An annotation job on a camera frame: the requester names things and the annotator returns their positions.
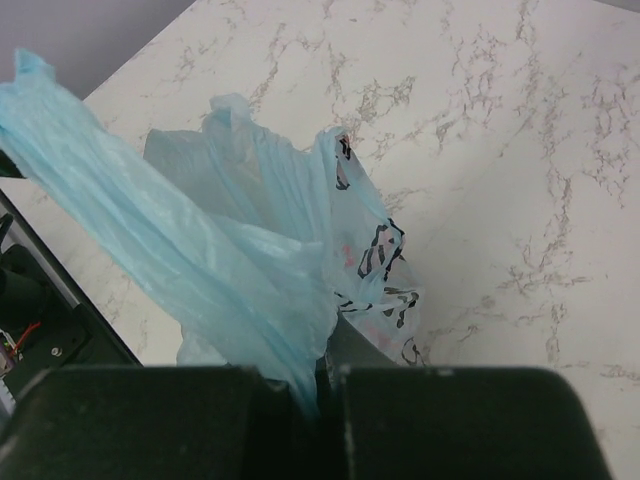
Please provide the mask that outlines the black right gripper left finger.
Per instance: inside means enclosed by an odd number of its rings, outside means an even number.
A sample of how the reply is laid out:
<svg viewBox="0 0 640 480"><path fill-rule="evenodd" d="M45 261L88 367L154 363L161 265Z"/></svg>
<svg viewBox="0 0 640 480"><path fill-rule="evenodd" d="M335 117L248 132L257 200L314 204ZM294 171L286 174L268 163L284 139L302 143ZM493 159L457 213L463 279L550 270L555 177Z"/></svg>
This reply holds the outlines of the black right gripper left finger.
<svg viewBox="0 0 640 480"><path fill-rule="evenodd" d="M290 386L253 373L249 410L249 478L306 479L309 425Z"/></svg>

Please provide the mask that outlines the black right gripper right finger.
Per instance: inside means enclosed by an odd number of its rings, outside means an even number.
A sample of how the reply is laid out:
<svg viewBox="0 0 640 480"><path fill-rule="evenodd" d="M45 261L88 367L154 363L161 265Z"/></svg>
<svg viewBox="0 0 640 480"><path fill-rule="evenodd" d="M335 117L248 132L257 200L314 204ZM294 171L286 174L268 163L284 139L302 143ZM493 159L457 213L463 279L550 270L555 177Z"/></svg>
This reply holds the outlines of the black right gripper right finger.
<svg viewBox="0 0 640 480"><path fill-rule="evenodd" d="M339 314L326 352L317 361L317 402L320 412L317 451L322 456L320 479L347 478L339 394L339 376L343 366L387 368L394 367L395 363Z"/></svg>

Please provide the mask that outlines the light blue plastic bag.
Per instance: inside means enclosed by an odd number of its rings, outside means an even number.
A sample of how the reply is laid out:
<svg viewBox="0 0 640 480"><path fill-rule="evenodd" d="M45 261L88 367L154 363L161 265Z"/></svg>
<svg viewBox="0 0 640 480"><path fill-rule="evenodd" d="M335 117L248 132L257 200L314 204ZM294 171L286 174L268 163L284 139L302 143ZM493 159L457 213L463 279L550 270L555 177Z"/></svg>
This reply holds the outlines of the light blue plastic bag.
<svg viewBox="0 0 640 480"><path fill-rule="evenodd" d="M1 147L183 331L184 365L254 366L317 413L314 370L339 320L392 362L421 363L423 290L405 233L350 145L307 151L213 97L196 131L109 133L38 55L1 87Z"/></svg>

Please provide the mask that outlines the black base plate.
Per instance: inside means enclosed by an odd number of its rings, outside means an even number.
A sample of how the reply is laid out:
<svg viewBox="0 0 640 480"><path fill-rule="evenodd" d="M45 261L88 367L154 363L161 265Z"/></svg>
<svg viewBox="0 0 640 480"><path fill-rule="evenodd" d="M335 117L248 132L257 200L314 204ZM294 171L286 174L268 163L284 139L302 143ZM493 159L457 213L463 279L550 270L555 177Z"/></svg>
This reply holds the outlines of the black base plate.
<svg viewBox="0 0 640 480"><path fill-rule="evenodd" d="M1 196L1 396L41 372L135 365L126 346L6 195Z"/></svg>

